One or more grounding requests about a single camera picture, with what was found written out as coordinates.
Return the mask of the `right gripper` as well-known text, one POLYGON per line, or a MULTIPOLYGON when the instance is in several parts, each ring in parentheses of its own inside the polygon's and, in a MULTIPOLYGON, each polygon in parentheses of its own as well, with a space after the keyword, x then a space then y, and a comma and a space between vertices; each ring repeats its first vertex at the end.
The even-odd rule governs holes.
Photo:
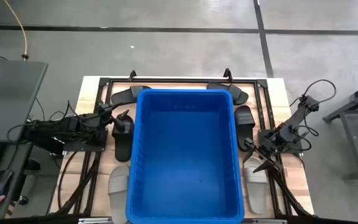
MULTIPOLYGON (((255 151, 255 144, 253 140, 250 138, 245 138, 244 145, 246 147, 246 155, 243 159, 243 162, 247 161, 250 157, 252 157, 255 151)), ((268 135, 264 138, 264 140, 259 143, 259 151, 263 156, 272 156, 275 154, 282 153, 282 147, 284 147, 284 129, 283 128, 274 128, 271 129, 268 135)), ((258 157, 261 165, 254 169, 253 173, 272 169, 276 172, 282 171, 282 164, 279 160, 273 158, 263 159, 262 157, 258 157)))

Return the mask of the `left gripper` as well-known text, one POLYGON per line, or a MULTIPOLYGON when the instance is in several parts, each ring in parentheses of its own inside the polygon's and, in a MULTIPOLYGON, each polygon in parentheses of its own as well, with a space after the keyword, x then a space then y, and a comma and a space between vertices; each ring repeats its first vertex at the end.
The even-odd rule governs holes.
MULTIPOLYGON (((81 115, 81 132, 84 136, 88 134, 95 134, 97 131, 105 129, 105 127, 114 121, 112 111, 117 107, 122 106, 123 103, 116 104, 99 104, 96 107, 95 113, 86 113, 81 115)), ((125 110, 117 115, 114 122, 114 128, 119 133, 124 133, 130 130, 130 116, 129 110, 125 110)))

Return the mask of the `black slide sandal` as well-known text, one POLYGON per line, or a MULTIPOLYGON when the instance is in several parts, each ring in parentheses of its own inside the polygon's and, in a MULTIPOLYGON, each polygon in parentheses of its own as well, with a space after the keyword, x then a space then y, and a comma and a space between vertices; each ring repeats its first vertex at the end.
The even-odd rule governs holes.
POLYGON ((249 96, 246 92, 242 91, 235 84, 225 85, 218 82, 209 82, 206 86, 208 90, 226 90, 228 91, 233 99, 233 104, 236 106, 242 105, 247 102, 249 96))
POLYGON ((132 142, 134 136, 134 121, 130 117, 130 130, 119 133, 114 127, 112 137, 115 140, 115 158, 119 162, 127 162, 132 154, 132 142))
POLYGON ((137 97, 141 91, 150 89, 149 86, 130 86, 128 89, 124 91, 120 91, 111 95, 111 103, 112 104, 122 104, 128 105, 137 102, 137 97))
POLYGON ((246 152, 245 145, 246 138, 253 140, 253 128, 255 121, 251 110, 248 106, 243 105, 238 107, 234 112, 237 144, 241 151, 246 152))

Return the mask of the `grey slide sandal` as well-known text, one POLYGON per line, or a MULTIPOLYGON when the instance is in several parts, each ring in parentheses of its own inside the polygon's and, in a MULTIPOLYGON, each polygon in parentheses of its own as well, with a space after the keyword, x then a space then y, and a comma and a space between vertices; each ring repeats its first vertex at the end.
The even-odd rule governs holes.
POLYGON ((129 181, 129 167, 117 166, 109 175, 108 195, 110 199, 111 218, 114 224, 125 224, 126 201, 129 181))
POLYGON ((243 175, 245 178, 247 199, 252 213, 263 215, 267 210, 268 178, 264 170, 255 172, 261 165, 260 161, 250 157, 243 162, 243 175))

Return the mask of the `large blue plastic bin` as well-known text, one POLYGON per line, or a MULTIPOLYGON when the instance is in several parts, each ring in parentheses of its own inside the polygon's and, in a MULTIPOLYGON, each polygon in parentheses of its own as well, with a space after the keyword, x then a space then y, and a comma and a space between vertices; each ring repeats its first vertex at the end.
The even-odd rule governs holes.
POLYGON ((127 219, 133 224, 240 224, 244 215, 231 94, 142 91, 127 219))

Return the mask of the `dark grey desk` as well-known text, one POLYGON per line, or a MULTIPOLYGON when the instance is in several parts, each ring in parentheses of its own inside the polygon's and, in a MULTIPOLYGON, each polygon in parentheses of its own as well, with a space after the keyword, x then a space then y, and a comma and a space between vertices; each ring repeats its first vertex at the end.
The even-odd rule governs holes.
POLYGON ((6 198, 0 203, 0 219, 6 217, 13 210, 11 205, 20 197, 23 186, 24 167, 30 156, 32 144, 7 145, 0 151, 0 171, 9 169, 13 171, 6 198))

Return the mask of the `grey screen panel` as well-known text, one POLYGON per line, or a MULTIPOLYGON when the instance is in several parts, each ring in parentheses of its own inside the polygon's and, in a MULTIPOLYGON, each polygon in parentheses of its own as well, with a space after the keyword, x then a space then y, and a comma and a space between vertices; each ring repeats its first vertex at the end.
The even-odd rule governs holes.
POLYGON ((20 138, 47 68, 45 62, 0 60, 0 142, 20 138))

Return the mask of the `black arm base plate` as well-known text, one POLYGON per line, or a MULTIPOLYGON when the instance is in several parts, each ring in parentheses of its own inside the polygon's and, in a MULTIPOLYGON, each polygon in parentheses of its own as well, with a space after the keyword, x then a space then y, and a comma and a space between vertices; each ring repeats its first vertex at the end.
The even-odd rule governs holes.
MULTIPOLYGON (((270 129, 261 129, 258 132, 258 140, 261 143, 264 138, 268 135, 270 129)), ((301 142, 289 142, 287 146, 282 147, 282 153, 289 153, 289 154, 300 154, 302 153, 302 145, 301 142)))
POLYGON ((107 138, 108 130, 102 129, 95 134, 88 134, 87 136, 65 142, 63 150, 68 152, 102 152, 106 148, 107 138))

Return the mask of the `silver metal bracket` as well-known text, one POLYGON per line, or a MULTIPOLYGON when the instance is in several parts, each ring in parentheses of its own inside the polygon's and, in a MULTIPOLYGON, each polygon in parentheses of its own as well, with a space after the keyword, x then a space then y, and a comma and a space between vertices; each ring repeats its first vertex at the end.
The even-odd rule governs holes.
POLYGON ((78 224, 114 224, 111 217, 80 218, 78 224))
POLYGON ((251 224, 288 224, 288 223, 286 220, 261 218, 261 219, 252 219, 251 224))

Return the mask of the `black metal rig frame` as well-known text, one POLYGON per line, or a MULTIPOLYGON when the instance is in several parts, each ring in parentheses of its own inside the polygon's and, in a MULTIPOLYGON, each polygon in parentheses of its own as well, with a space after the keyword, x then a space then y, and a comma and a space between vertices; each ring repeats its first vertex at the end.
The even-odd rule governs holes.
MULTIPOLYGON (((78 114, 92 112, 96 103, 107 102, 110 96, 132 85, 145 85, 163 89, 204 89, 210 77, 93 77, 85 76, 81 84, 78 100, 74 107, 78 114)), ((249 95, 247 106, 250 107, 256 125, 254 132, 260 128, 270 128, 291 116, 292 108, 288 102, 285 84, 281 78, 235 78, 234 84, 249 95)), ((65 203, 79 184, 82 168, 88 168, 95 155, 78 152, 74 157, 65 156, 60 170, 61 184, 55 190, 50 212, 58 209, 59 203, 65 203)), ((302 161, 292 154, 282 155, 283 171, 288 188, 303 208, 312 213, 313 206, 308 189, 305 169, 302 161)), ((114 139, 109 136, 106 149, 101 155, 99 173, 96 178, 91 213, 94 216, 108 216, 110 205, 107 201, 108 179, 114 168, 119 166, 114 158, 114 139)))

